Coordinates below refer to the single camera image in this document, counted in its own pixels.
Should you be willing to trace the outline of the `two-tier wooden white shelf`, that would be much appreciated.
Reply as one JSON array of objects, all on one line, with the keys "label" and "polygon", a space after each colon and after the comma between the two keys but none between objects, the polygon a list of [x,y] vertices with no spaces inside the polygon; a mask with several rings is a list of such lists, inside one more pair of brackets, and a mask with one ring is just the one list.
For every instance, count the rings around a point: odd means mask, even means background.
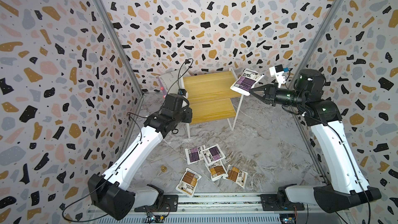
[{"label": "two-tier wooden white shelf", "polygon": [[186,125],[187,136],[191,137],[190,126],[216,120],[227,120],[234,130],[244,96],[230,89],[237,81],[234,69],[214,74],[185,77],[184,88],[192,109],[192,121]]}]

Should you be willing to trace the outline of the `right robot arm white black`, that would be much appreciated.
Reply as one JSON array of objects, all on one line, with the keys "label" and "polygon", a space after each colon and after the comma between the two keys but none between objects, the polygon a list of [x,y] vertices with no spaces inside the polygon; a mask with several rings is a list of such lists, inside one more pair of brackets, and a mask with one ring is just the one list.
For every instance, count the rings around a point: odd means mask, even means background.
[{"label": "right robot arm white black", "polygon": [[313,204],[326,213],[334,213],[381,199],[380,190],[369,185],[354,158],[337,105],[322,99],[325,76],[315,69],[303,69],[289,90],[282,88],[286,68],[278,65],[269,71],[276,83],[252,88],[250,94],[271,106],[297,109],[319,142],[331,178],[325,186],[280,187],[278,204],[282,207],[293,203]]}]

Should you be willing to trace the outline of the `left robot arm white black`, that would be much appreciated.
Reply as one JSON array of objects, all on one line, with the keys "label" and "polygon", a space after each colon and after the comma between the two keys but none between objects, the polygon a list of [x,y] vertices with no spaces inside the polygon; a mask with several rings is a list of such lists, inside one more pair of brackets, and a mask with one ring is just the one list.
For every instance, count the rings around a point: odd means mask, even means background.
[{"label": "left robot arm white black", "polygon": [[192,109],[186,97],[166,95],[161,108],[148,116],[137,138],[121,157],[102,175],[93,175],[88,181],[92,204],[116,220],[122,220],[133,208],[159,210],[164,206],[164,191],[148,184],[129,191],[135,173],[152,150],[179,123],[192,121]]}]

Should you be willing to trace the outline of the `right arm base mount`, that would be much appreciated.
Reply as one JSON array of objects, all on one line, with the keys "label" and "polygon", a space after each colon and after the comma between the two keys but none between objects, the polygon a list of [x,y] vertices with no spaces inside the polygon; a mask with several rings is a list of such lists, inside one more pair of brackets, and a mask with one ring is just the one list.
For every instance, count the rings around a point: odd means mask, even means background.
[{"label": "right arm base mount", "polygon": [[290,202],[284,194],[262,194],[260,202],[263,211],[304,211],[303,203]]}]

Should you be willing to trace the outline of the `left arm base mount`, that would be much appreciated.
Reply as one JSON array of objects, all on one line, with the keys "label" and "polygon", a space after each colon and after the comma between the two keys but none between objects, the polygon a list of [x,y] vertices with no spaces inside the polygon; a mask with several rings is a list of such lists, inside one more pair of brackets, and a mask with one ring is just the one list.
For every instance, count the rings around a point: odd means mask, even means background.
[{"label": "left arm base mount", "polygon": [[134,209],[134,212],[176,212],[178,207],[178,195],[158,196],[155,203],[150,206],[142,206]]}]

